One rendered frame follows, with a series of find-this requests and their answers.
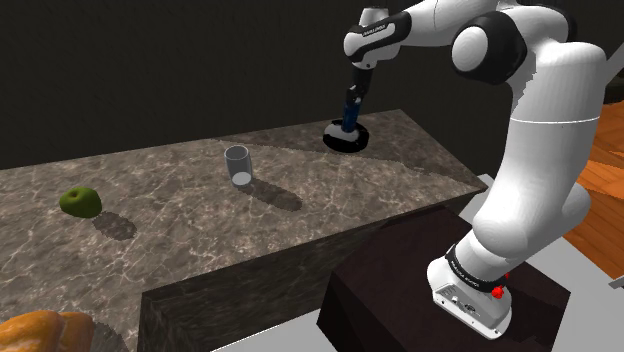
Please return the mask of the blue bottle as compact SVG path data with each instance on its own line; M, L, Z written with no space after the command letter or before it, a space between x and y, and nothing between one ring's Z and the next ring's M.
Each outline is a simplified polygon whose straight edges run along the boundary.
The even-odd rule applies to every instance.
M358 96L356 96L355 98L348 98L346 100L341 127L343 132L351 133L356 129L361 101L362 99Z

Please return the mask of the black bowl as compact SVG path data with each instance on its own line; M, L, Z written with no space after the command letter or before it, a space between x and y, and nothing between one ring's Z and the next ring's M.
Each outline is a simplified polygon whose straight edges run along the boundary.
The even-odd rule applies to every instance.
M368 145L370 134L368 130L359 123L355 123L351 132L343 130L343 120L332 120L325 128L323 134L324 144L337 152L357 153Z

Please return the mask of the clear drinking glass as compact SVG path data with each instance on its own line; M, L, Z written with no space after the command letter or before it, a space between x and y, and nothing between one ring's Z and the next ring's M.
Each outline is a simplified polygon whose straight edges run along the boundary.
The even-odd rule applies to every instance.
M253 178L249 150L242 145L234 145L224 151L224 159L232 184L245 187Z

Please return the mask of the dark robot stand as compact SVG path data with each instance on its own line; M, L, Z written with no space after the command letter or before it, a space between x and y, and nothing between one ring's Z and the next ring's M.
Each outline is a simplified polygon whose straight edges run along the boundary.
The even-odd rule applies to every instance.
M337 352L551 352L570 293L524 263L508 330L488 340L438 307L428 264L470 230L444 207L393 221L331 273L317 324Z

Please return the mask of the green apple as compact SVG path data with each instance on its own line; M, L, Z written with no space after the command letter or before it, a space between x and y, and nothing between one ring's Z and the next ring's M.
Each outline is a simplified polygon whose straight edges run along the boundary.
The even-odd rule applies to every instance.
M65 192L59 199L63 212L79 218L94 218L102 212L99 194L87 187L75 187Z

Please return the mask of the brown bread loaf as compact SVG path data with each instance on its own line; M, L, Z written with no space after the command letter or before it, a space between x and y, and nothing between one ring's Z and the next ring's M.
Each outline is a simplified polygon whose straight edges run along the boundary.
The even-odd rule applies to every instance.
M85 313L33 311L0 324L0 352L89 352L94 329Z

